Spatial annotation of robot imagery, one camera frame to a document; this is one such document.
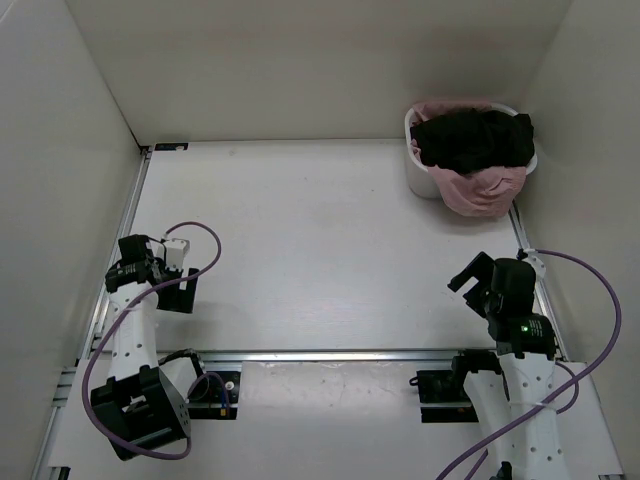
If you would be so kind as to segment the black trousers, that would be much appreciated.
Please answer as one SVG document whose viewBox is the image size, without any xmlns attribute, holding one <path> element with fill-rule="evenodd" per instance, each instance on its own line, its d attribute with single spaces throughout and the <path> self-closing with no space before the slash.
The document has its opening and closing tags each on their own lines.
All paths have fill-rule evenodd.
<svg viewBox="0 0 640 480">
<path fill-rule="evenodd" d="M 534 128 L 526 114 L 458 108 L 409 129 L 428 167 L 467 175 L 491 167 L 525 167 L 535 154 Z"/>
</svg>

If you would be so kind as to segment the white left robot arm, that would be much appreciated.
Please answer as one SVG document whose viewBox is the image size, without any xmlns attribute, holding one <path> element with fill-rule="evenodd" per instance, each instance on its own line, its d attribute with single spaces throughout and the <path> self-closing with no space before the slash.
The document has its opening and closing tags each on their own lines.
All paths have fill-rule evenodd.
<svg viewBox="0 0 640 480">
<path fill-rule="evenodd" d="M 105 286 L 122 321 L 112 336 L 107 380 L 91 390 L 89 405 L 117 456 L 128 460 L 189 438 L 187 399 L 205 396 L 210 377 L 195 351 L 160 358 L 156 350 L 155 313 L 193 311 L 197 271 L 183 268 L 189 242 L 130 235 L 118 247 Z"/>
</svg>

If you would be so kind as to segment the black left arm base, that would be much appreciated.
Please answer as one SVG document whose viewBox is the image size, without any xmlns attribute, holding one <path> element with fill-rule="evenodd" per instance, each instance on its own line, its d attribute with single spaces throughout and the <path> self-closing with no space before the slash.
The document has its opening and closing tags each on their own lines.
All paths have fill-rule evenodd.
<svg viewBox="0 0 640 480">
<path fill-rule="evenodd" d="M 237 419 L 241 392 L 240 364 L 206 363 L 206 377 L 188 397 L 192 420 L 232 421 Z"/>
</svg>

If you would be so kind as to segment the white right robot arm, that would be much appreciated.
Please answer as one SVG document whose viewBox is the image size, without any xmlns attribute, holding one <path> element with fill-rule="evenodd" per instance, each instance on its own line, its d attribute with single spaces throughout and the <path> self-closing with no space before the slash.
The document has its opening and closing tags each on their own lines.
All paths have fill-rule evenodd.
<svg viewBox="0 0 640 480">
<path fill-rule="evenodd" d="M 452 362 L 449 387 L 470 400 L 498 479 L 566 479 L 556 411 L 544 404 L 554 382 L 556 342 L 551 322 L 533 310 L 536 273 L 517 259 L 479 253 L 449 283 L 488 323 L 494 350 L 465 350 Z"/>
</svg>

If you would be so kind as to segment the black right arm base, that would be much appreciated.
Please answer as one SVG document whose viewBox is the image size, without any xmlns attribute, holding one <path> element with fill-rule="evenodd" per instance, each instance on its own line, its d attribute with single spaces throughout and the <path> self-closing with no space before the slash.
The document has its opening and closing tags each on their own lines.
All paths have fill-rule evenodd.
<svg viewBox="0 0 640 480">
<path fill-rule="evenodd" d="M 409 380 L 417 389 L 423 424 L 477 423 L 469 397 L 450 370 L 419 370 Z"/>
</svg>

